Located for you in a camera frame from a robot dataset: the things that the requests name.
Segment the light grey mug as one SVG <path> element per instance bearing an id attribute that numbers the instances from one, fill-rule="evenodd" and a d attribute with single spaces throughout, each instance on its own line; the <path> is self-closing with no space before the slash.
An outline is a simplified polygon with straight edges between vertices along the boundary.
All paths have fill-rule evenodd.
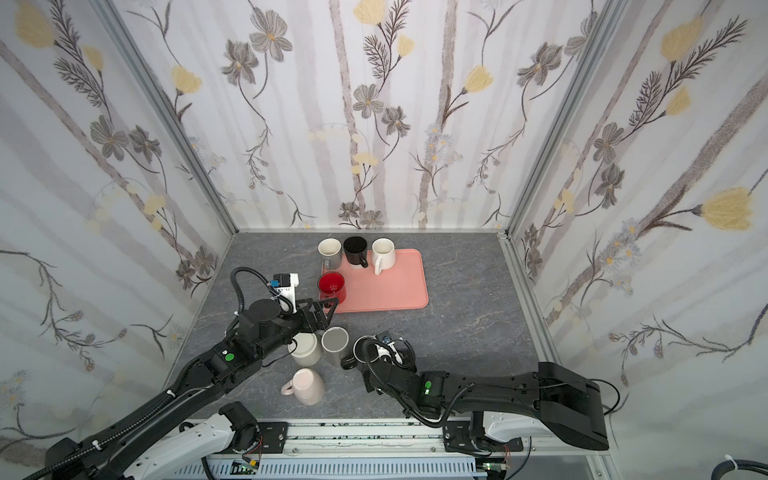
<path id="1" fill-rule="evenodd" d="M 326 271 L 340 268 L 343 258 L 343 247 L 338 239 L 326 238 L 322 240 L 318 244 L 317 250 L 322 257 L 322 267 Z"/>

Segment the pale pink mug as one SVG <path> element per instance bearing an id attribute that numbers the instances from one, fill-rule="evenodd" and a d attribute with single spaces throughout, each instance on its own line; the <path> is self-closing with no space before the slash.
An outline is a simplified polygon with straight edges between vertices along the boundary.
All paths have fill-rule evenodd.
<path id="1" fill-rule="evenodd" d="M 310 368 L 298 370 L 280 390 L 283 396 L 294 396 L 306 406 L 318 404 L 325 392 L 326 387 L 323 379 Z"/>

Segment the white ribbed mug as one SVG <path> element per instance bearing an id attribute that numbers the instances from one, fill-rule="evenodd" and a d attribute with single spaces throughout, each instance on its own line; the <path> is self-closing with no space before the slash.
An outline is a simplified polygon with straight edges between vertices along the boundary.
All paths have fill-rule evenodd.
<path id="1" fill-rule="evenodd" d="M 380 275 L 396 264 L 396 248 L 392 240 L 379 238 L 373 242 L 371 250 L 375 275 Z"/>

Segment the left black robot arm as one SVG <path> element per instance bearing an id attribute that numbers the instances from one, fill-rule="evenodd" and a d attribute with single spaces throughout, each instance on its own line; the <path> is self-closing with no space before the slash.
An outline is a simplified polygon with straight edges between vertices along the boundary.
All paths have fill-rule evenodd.
<path id="1" fill-rule="evenodd" d="M 237 267 L 230 274 L 238 307 L 222 340 L 190 360 L 170 386 L 132 413 L 81 441 L 65 438 L 50 447 L 44 468 L 32 478 L 160 479 L 212 453 L 242 453 L 258 446 L 263 440 L 258 421 L 239 402 L 185 432 L 173 431 L 269 366 L 268 356 L 298 334 L 327 329 L 339 300 L 298 299 L 295 275 L 277 274 L 258 277 L 270 295 L 247 305 L 237 282 L 242 271 Z"/>

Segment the pink plastic tray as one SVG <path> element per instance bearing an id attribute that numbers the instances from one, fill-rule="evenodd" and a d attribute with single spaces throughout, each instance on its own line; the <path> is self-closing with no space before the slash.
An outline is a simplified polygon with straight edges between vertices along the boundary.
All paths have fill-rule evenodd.
<path id="1" fill-rule="evenodd" d="M 429 303 L 422 255 L 415 249 L 397 249 L 395 265 L 380 275 L 374 274 L 372 264 L 355 269 L 346 259 L 332 272 L 345 279 L 340 313 L 414 310 Z"/>

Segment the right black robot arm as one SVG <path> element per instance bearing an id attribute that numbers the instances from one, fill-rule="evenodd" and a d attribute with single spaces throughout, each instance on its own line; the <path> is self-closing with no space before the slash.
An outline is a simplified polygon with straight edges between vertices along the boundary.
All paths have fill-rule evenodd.
<path id="1" fill-rule="evenodd" d="M 470 413 L 472 439 L 480 448 L 503 440 L 489 431 L 490 414 L 513 414 L 539 421 L 572 447 L 606 451 L 601 390 L 596 379 L 582 377 L 556 363 L 540 362 L 535 371 L 502 377 L 472 377 L 447 371 L 419 372 L 410 343 L 363 336 L 353 346 L 353 360 L 366 390 L 394 399 L 407 417 L 443 428 L 453 413 Z"/>

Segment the red mug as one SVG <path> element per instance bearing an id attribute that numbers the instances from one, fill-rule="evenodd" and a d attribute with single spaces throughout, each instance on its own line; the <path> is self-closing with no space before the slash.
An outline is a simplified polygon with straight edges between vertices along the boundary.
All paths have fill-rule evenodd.
<path id="1" fill-rule="evenodd" d="M 337 299 L 338 304 L 342 304 L 346 300 L 346 281 L 344 276 L 337 271 L 322 274 L 318 279 L 317 288 L 321 303 L 326 308 L 331 306 L 333 298 Z"/>

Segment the grey upside-down mug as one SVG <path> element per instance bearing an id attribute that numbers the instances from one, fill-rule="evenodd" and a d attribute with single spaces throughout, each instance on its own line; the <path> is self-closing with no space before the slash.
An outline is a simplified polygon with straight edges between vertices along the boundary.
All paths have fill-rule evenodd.
<path id="1" fill-rule="evenodd" d="M 340 367 L 342 361 L 351 354 L 349 332 L 342 327 L 330 327 L 321 336 L 321 346 L 328 361 L 333 366 Z"/>

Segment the black and white mug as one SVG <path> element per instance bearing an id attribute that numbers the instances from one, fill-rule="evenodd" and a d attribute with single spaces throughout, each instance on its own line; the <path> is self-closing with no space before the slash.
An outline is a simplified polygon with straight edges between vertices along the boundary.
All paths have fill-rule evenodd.
<path id="1" fill-rule="evenodd" d="M 367 240 L 361 236 L 347 237 L 342 247 L 344 250 L 347 262 L 355 269 L 364 269 L 369 266 L 367 259 L 368 243 Z"/>

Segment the black dark grey mug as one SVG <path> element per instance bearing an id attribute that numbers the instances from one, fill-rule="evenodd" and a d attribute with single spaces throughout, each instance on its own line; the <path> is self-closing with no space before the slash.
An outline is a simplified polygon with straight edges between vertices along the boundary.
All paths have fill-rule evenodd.
<path id="1" fill-rule="evenodd" d="M 343 370 L 353 370 L 366 362 L 373 363 L 379 357 L 378 347 L 373 336 L 362 336 L 358 338 L 352 352 L 341 360 Z"/>

